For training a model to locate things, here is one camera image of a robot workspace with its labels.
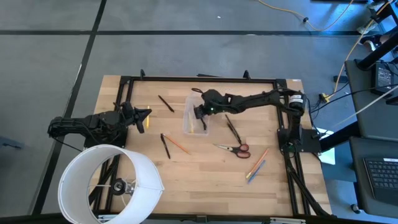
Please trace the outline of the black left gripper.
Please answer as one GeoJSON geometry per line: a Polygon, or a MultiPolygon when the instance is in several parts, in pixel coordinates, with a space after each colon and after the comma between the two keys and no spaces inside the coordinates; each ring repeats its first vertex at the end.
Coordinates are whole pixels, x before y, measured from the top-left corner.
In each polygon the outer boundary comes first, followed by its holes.
{"type": "Polygon", "coordinates": [[[147,109],[138,109],[136,107],[132,107],[131,103],[125,101],[121,104],[122,113],[124,115],[124,120],[126,126],[136,125],[139,133],[144,133],[143,121],[151,114],[152,110],[150,108],[147,109]]]}

